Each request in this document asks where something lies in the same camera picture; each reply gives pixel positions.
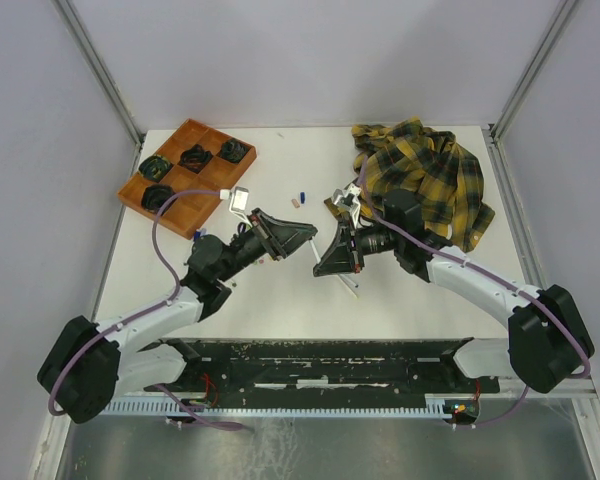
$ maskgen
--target red wire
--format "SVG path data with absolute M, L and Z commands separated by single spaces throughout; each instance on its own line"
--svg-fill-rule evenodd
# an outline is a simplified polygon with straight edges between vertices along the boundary
M 211 381 L 211 377 L 209 377 L 208 374 L 205 373 L 200 378 L 203 379 L 206 383 L 206 388 L 205 388 L 205 392 L 204 392 L 205 401 L 209 399 L 209 390 L 210 390 L 209 387 L 213 387 L 213 390 L 215 392 L 213 402 L 211 402 L 211 408 L 213 408 L 218 404 L 218 400 L 220 398 L 220 395 L 218 393 L 218 387 L 216 387 L 216 384 Z
M 477 401 L 480 398 L 480 379 L 476 378 L 476 394 L 473 396 L 473 401 Z

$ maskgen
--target yellow plaid shirt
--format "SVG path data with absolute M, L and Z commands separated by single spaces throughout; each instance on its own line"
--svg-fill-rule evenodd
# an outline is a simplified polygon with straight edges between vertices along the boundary
M 366 183 L 376 208 L 381 196 L 395 188 L 416 194 L 427 228 L 449 237 L 463 251 L 473 250 L 493 220 L 482 202 L 484 179 L 478 159 L 456 143 L 451 132 L 437 132 L 412 118 L 395 127 L 356 125 L 354 162 L 360 171 L 368 157 Z M 366 205 L 362 215 L 371 217 Z

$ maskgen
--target white wall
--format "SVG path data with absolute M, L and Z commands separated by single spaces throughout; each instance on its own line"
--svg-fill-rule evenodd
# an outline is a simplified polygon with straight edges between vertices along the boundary
M 143 129 L 498 118 L 558 0 L 75 0 Z
M 0 2 L 0 480 L 26 477 L 48 398 L 36 373 L 90 313 L 132 157 L 51 2 Z
M 547 279 L 572 291 L 600 394 L 600 0 L 582 2 L 505 148 Z

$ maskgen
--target wooden piece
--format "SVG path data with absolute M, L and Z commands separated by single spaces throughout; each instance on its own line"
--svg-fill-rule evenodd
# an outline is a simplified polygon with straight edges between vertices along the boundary
M 155 155 L 162 155 L 173 164 L 169 173 L 159 183 L 171 186 L 176 193 L 192 189 L 218 191 L 233 188 L 256 159 L 256 149 L 237 139 L 248 148 L 247 153 L 238 164 L 228 162 L 220 158 L 218 154 L 222 144 L 231 138 L 229 135 L 194 120 L 187 120 L 155 152 Z M 214 155 L 198 174 L 178 165 L 182 152 L 196 144 Z M 144 190 L 153 184 L 154 182 L 136 172 L 120 189 L 118 198 L 127 207 L 153 220 L 154 214 L 147 212 L 140 204 Z M 179 198 L 165 212 L 160 219 L 160 224 L 186 239 L 191 239 L 195 231 L 202 227 L 219 204 L 220 199 L 211 195 L 191 195 Z

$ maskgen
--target white table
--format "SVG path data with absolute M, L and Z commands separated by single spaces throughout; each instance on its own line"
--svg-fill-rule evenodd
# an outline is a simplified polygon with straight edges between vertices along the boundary
M 435 127 L 455 132 L 461 145 L 480 160 L 485 201 L 496 216 L 471 254 L 503 275 L 522 279 L 522 271 L 500 199 L 489 155 L 476 126 Z M 284 220 L 312 223 L 316 244 L 326 250 L 336 221 L 323 205 L 333 190 L 354 178 L 356 155 L 349 128 L 226 129 L 255 145 L 258 157 L 239 182 L 250 190 L 249 209 L 260 207 Z M 172 133 L 147 134 L 141 160 Z M 307 203 L 291 204 L 300 191 Z M 205 228 L 228 242 L 237 219 L 222 203 Z M 151 221 L 126 209 L 98 310 L 98 318 L 120 315 L 173 288 L 173 280 L 151 246 Z M 160 227 L 159 244 L 167 259 L 184 275 L 191 241 Z M 172 333 L 183 338 L 230 339 L 448 339 L 506 336 L 494 319 L 463 298 L 408 275 L 393 255 L 367 257 L 355 279 L 359 299 L 332 277 L 314 278 L 313 253 L 307 244 L 290 258 L 246 268 L 222 309 L 205 321 Z

